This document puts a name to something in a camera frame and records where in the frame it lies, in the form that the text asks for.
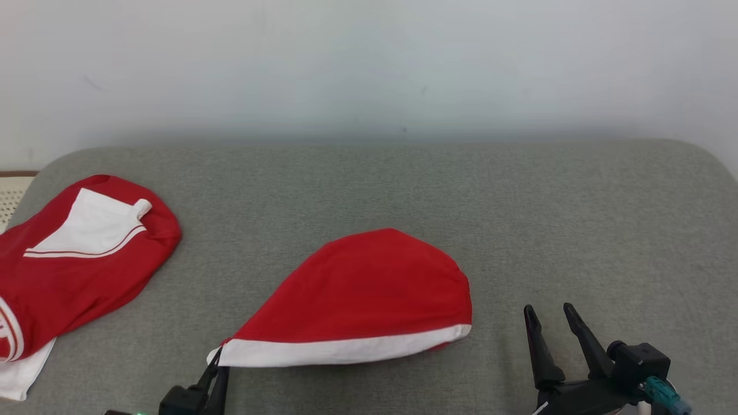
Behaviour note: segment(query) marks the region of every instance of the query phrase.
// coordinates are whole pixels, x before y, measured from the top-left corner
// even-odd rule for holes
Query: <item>red fabric with white trim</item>
[[[144,187],[103,175],[69,186],[0,235],[0,362],[128,303],[181,235]]]
[[[453,259],[398,230],[375,230],[310,256],[222,343],[221,365],[382,360],[462,338],[471,324],[469,282]]]

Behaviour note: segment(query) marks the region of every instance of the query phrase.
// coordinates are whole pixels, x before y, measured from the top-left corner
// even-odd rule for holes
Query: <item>gray fabric tabletop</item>
[[[40,172],[12,224],[93,174],[157,193],[182,243],[138,298],[61,336],[29,399],[2,414],[153,415],[308,255],[382,227],[458,262],[471,334],[380,363],[234,369],[228,414],[530,414],[527,303],[568,379],[587,375],[564,302],[605,347],[671,357],[696,414],[738,408],[738,186],[694,146],[99,148]]]

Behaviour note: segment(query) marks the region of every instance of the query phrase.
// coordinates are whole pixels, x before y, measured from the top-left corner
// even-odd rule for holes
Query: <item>teal connector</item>
[[[692,413],[692,407],[684,402],[671,386],[662,382],[656,376],[646,379],[644,391],[654,402],[662,404],[673,415],[690,415]]]

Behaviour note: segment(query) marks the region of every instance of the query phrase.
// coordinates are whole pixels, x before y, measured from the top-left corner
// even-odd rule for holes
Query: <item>perforated beige surface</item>
[[[0,233],[5,231],[10,217],[31,184],[32,177],[0,178]]]

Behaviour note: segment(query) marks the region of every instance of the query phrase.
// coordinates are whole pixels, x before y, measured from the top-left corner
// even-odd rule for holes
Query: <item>brown wooden edge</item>
[[[0,177],[36,177],[36,174],[33,170],[0,171]]]

